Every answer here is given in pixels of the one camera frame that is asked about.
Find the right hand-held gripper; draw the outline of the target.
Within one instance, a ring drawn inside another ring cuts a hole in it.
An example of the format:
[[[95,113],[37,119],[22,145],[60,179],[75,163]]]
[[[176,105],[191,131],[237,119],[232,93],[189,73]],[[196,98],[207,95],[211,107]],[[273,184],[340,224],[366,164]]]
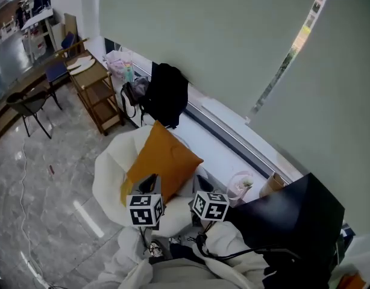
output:
[[[228,196],[215,190],[205,177],[197,175],[196,178],[198,186],[195,188],[192,211],[204,221],[224,221],[230,206]]]

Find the orange square cushion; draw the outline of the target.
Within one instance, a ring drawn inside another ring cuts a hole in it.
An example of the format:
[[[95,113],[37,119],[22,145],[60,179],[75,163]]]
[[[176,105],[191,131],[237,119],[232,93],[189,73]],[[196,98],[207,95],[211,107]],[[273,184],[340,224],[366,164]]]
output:
[[[121,203],[126,204],[126,198],[131,194],[135,183],[152,174],[160,177],[163,203],[168,203],[202,162],[201,158],[156,121],[142,150],[127,172],[126,181],[121,185]]]

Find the person's right forearm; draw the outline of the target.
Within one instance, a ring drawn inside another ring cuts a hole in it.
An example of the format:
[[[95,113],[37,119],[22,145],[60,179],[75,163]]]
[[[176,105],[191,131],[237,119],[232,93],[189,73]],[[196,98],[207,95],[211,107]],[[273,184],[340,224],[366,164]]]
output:
[[[242,234],[231,222],[216,222],[205,234],[205,247],[214,256],[229,256],[249,250]],[[268,267],[263,256],[255,252],[241,254],[224,263],[243,275],[259,273],[263,276]]]

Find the person's left shoe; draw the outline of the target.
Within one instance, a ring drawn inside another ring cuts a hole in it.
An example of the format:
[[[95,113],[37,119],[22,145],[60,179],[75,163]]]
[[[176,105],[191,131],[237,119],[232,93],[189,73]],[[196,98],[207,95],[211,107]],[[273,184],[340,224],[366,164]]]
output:
[[[161,244],[157,240],[150,242],[148,250],[151,257],[158,258],[164,256]]]

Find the white window sill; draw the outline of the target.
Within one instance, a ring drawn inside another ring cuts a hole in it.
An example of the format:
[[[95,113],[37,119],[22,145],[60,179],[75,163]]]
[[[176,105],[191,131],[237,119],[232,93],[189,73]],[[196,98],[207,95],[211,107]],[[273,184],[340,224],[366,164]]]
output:
[[[248,122],[217,100],[188,85],[188,106],[173,133],[197,156],[210,178],[221,186],[252,180],[244,196],[259,198],[266,180],[278,173],[285,184],[303,174],[248,126]]]

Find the person's torso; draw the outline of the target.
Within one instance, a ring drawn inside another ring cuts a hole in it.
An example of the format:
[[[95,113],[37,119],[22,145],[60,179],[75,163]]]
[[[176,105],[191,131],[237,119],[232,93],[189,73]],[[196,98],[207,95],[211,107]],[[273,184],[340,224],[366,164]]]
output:
[[[83,289],[264,289],[257,271],[236,269],[208,260],[201,265],[188,259],[171,259],[150,264],[143,260],[128,273],[101,273]]]

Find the black side table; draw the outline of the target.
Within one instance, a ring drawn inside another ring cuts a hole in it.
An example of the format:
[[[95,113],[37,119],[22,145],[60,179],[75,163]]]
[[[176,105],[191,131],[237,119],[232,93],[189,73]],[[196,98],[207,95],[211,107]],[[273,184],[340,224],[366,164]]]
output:
[[[324,263],[334,254],[345,209],[312,173],[270,195],[229,208],[225,219],[251,247],[280,247]]]

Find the black equipment bag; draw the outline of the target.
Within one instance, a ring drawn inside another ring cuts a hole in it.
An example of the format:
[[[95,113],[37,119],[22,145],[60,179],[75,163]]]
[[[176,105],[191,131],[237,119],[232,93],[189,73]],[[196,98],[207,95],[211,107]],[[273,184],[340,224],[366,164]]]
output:
[[[329,289],[330,271],[311,259],[304,259],[288,249],[263,248],[257,254],[267,263],[264,289]]]

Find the dark grey handbag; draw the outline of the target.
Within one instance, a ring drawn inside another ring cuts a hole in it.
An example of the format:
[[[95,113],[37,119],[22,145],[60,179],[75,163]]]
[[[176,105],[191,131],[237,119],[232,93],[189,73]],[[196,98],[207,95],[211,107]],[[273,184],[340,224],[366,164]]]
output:
[[[122,109],[128,118],[133,118],[136,115],[136,106],[139,105],[140,100],[145,96],[149,86],[149,78],[147,76],[140,76],[133,82],[126,82],[121,88]],[[128,114],[127,102],[128,99],[130,106],[133,108],[134,113]]]

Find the wooden shelf rack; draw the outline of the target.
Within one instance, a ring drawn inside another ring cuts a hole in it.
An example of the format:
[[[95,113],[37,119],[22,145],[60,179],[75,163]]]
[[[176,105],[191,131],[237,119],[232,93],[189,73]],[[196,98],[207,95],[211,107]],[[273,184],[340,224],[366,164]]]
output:
[[[124,118],[116,100],[111,73],[88,50],[66,60],[65,65],[69,67],[84,57],[90,57],[93,65],[76,75],[71,74],[70,79],[98,131],[106,136],[113,126],[123,125]]]

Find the clear plastic bag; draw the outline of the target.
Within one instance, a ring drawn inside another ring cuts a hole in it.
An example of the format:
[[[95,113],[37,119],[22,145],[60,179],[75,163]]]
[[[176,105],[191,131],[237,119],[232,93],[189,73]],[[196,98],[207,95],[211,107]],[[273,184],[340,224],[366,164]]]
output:
[[[133,63],[132,52],[112,50],[106,54],[106,62],[111,74],[120,79],[122,82],[126,83],[124,77],[124,63]]]

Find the white oval board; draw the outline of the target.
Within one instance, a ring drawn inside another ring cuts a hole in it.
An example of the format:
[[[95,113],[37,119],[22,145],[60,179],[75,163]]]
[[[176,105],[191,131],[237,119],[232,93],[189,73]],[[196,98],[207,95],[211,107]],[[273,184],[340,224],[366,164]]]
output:
[[[73,69],[73,70],[68,70],[70,75],[77,75],[81,72],[84,72],[85,70],[91,68],[94,64],[95,64],[96,60],[94,58],[92,58],[90,61],[88,61],[87,63],[81,65],[80,67],[76,68],[76,69]]]
[[[80,67],[81,65],[87,63],[91,59],[92,59],[92,56],[91,55],[78,58],[74,64],[71,64],[71,65],[67,66],[67,70],[76,69],[76,68]]]

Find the dark grey chair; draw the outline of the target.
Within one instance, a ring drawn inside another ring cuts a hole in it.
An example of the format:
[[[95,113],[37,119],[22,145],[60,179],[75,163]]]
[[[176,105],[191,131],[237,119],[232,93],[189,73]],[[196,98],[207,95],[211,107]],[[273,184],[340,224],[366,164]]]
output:
[[[47,90],[40,88],[40,90],[32,90],[28,93],[15,92],[9,95],[6,99],[6,104],[10,108],[14,109],[17,113],[19,113],[19,115],[22,117],[28,137],[30,137],[30,133],[28,130],[28,125],[26,123],[26,118],[32,116],[34,117],[40,128],[43,130],[43,132],[47,135],[47,137],[51,139],[51,135],[43,127],[37,117],[38,111],[43,109],[43,105],[45,104],[47,98]]]

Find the leaning wooden board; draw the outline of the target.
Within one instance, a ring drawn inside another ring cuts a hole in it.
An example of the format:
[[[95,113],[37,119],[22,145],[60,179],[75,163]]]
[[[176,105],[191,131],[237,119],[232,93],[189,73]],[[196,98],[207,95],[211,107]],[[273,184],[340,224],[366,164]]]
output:
[[[65,35],[72,33],[75,36],[75,40],[78,37],[77,20],[74,15],[64,13],[64,32]]]

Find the white high table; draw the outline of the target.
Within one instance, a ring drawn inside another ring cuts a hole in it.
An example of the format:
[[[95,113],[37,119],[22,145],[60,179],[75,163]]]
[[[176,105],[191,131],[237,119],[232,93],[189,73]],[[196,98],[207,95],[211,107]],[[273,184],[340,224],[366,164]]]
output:
[[[55,38],[52,32],[51,25],[49,23],[49,18],[54,15],[52,7],[44,8],[39,14],[35,15],[34,17],[31,17],[24,26],[22,27],[21,31],[24,31],[27,33],[27,40],[28,40],[28,49],[29,49],[29,56],[31,59],[31,62],[34,63],[34,53],[32,49],[32,37],[31,37],[31,27],[35,24],[38,24],[41,21],[44,21],[46,24],[47,32],[43,33],[41,36],[34,37],[34,40],[39,39],[40,37],[49,36],[51,43],[53,45],[54,51],[57,50],[57,46],[55,43]]]

